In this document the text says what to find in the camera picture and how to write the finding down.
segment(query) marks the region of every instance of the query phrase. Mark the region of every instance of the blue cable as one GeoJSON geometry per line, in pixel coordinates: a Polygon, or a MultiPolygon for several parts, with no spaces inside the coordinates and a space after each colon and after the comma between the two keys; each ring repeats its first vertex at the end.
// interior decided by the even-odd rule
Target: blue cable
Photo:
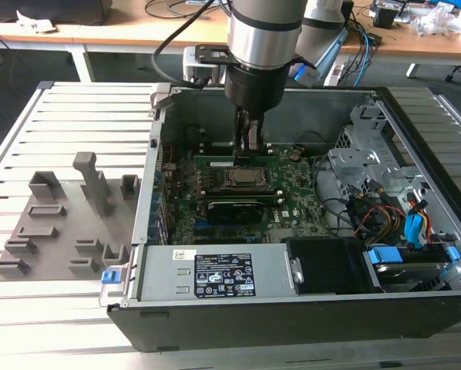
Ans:
{"type": "Polygon", "coordinates": [[[364,40],[366,41],[366,54],[364,55],[364,60],[362,61],[362,67],[361,67],[361,72],[359,72],[359,76],[357,76],[357,79],[355,80],[354,86],[357,86],[359,81],[361,81],[361,78],[364,76],[365,68],[366,68],[366,62],[368,61],[368,55],[369,55],[369,39],[368,36],[366,35],[366,32],[362,31],[361,29],[357,29],[362,35],[364,36],[364,40]]]}

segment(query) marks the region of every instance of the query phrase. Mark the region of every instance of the sticker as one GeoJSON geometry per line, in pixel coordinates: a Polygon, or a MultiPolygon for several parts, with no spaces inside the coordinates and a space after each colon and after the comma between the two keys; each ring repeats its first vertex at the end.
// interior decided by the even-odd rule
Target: sticker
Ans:
{"type": "Polygon", "coordinates": [[[210,167],[234,167],[234,162],[210,162],[210,167]]]}
{"type": "Polygon", "coordinates": [[[196,249],[174,249],[172,259],[175,261],[192,261],[196,253],[196,249]]]}
{"type": "Polygon", "coordinates": [[[194,255],[194,295],[232,298],[256,295],[251,254],[194,255]]]}

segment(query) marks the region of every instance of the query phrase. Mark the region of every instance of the white label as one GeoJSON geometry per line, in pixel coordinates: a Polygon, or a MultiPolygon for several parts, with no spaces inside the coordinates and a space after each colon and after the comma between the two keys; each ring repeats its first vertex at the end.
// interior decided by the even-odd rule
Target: white label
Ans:
{"type": "Polygon", "coordinates": [[[236,285],[236,291],[252,291],[254,289],[253,284],[241,284],[236,285]]]}
{"type": "Polygon", "coordinates": [[[233,162],[210,162],[210,167],[234,167],[233,162]]]}
{"type": "Polygon", "coordinates": [[[196,249],[174,249],[172,259],[175,261],[194,260],[196,249]]]}

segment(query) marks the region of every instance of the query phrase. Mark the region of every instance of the paper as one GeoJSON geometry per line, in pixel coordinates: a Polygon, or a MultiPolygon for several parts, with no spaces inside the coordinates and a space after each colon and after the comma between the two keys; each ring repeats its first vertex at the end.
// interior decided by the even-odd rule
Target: paper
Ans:
{"type": "Polygon", "coordinates": [[[48,19],[31,19],[20,14],[18,10],[16,11],[16,15],[18,16],[17,23],[21,27],[33,31],[34,33],[57,31],[57,28],[54,27],[48,19]]]}

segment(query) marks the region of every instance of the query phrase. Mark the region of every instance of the motherboard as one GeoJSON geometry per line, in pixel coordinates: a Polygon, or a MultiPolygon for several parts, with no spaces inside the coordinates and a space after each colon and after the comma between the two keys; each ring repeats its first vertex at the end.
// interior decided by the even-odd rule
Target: motherboard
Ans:
{"type": "Polygon", "coordinates": [[[307,157],[275,147],[235,166],[233,156],[189,153],[165,172],[169,244],[279,243],[328,233],[307,157]]]}

